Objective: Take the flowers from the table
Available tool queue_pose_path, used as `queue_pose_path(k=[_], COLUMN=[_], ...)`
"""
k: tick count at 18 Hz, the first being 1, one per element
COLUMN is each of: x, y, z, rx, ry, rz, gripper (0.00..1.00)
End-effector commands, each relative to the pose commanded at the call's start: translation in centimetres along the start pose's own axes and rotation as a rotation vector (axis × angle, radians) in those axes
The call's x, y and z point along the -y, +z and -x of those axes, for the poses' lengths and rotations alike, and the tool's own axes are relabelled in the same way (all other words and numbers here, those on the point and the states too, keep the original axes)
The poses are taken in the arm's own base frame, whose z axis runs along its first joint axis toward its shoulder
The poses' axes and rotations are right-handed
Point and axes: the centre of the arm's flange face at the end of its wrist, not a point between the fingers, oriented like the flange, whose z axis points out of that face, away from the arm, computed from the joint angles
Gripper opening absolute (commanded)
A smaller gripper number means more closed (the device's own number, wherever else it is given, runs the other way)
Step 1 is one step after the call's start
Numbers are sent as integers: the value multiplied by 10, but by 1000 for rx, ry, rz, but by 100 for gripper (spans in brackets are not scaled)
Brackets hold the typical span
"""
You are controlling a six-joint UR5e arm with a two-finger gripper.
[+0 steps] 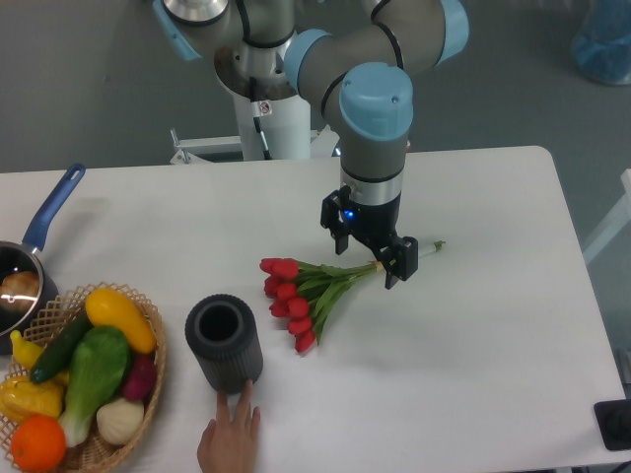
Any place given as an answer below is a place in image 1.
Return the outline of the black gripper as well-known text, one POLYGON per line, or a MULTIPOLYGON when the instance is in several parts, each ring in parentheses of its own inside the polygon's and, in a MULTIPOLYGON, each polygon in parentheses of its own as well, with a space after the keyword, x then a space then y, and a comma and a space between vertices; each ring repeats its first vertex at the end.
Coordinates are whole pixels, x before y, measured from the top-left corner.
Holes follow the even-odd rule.
POLYGON ((385 287, 407 281, 418 269, 419 244, 412 236, 398 236, 400 196, 380 205, 361 204, 351 199, 344 185, 326 196, 321 204, 320 224, 335 241, 335 254, 341 255, 353 237, 382 260, 385 287))

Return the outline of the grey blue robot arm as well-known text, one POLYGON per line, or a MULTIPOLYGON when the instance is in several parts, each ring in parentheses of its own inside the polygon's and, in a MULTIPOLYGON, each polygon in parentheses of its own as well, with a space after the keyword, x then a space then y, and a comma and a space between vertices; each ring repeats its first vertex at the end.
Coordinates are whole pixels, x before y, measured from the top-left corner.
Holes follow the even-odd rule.
POLYGON ((294 1, 156 1, 176 51, 210 58, 222 85, 253 113, 298 98, 338 135, 340 185, 320 222, 343 252, 350 239, 372 251, 386 284, 417 270, 417 240, 395 229, 409 129, 411 76, 460 53, 469 36, 457 1, 367 1, 370 21, 346 35, 298 30, 294 1))

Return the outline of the person's bare hand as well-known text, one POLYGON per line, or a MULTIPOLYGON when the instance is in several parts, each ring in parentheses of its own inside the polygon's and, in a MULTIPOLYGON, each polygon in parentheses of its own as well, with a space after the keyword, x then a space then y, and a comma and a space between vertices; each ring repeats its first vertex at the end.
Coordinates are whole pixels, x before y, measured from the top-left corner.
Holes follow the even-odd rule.
POLYGON ((228 396, 217 394, 216 416, 197 447, 202 472, 253 472, 258 451, 260 409, 251 407, 253 383, 248 380, 231 413, 228 396))

